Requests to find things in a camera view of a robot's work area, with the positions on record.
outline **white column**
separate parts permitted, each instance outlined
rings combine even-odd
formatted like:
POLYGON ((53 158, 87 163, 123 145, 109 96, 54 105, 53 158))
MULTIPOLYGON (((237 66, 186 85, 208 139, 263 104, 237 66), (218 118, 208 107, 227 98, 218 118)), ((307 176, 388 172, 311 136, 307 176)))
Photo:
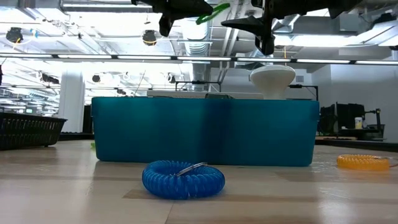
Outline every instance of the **white column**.
POLYGON ((85 81, 80 68, 78 63, 67 63, 62 72, 58 117, 68 120, 62 128, 63 132, 83 131, 85 81))
POLYGON ((398 60, 398 50, 391 50, 391 57, 393 60, 398 60))

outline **teal plastic bin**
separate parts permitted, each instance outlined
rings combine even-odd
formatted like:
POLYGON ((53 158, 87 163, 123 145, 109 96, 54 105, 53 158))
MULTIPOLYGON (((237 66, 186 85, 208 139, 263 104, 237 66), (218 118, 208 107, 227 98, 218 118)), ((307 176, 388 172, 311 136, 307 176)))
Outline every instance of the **teal plastic bin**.
POLYGON ((317 101, 93 98, 101 161, 309 166, 317 101))

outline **white round object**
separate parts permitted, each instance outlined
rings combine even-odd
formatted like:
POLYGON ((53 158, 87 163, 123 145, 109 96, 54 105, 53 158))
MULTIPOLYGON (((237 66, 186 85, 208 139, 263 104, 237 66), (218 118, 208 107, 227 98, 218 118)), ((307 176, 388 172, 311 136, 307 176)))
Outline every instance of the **white round object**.
POLYGON ((296 76, 293 68, 285 65, 268 65, 253 70, 250 80, 265 100, 285 100, 284 92, 296 76))

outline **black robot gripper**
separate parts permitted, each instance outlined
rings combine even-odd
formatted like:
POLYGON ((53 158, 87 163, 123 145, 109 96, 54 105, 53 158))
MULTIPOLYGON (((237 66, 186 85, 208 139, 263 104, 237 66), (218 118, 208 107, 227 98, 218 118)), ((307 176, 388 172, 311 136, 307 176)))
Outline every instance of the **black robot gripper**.
POLYGON ((213 7, 204 0, 131 0, 134 5, 138 2, 152 6, 155 13, 162 13, 159 32, 164 37, 169 36, 176 20, 209 16, 213 13, 213 7))
POLYGON ((264 55, 274 53, 275 36, 272 34, 272 21, 283 19, 285 16, 300 14, 306 15, 307 12, 319 9, 329 9, 332 19, 339 16, 342 12, 348 11, 359 4, 362 0, 252 0, 254 7, 262 9, 262 16, 255 18, 249 16, 243 19, 232 19, 224 21, 221 25, 245 30, 256 36, 256 47, 264 55))

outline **wooden tabletop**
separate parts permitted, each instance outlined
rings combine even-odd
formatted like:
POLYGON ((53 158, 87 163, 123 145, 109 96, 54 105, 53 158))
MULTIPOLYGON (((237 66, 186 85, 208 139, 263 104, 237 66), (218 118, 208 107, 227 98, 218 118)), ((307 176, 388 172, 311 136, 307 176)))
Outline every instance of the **wooden tabletop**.
POLYGON ((315 146, 310 167, 217 166, 226 177, 221 195, 171 201, 143 188, 145 164, 100 162, 91 142, 0 151, 1 223, 398 223, 398 169, 341 170, 335 162, 396 153, 315 146))

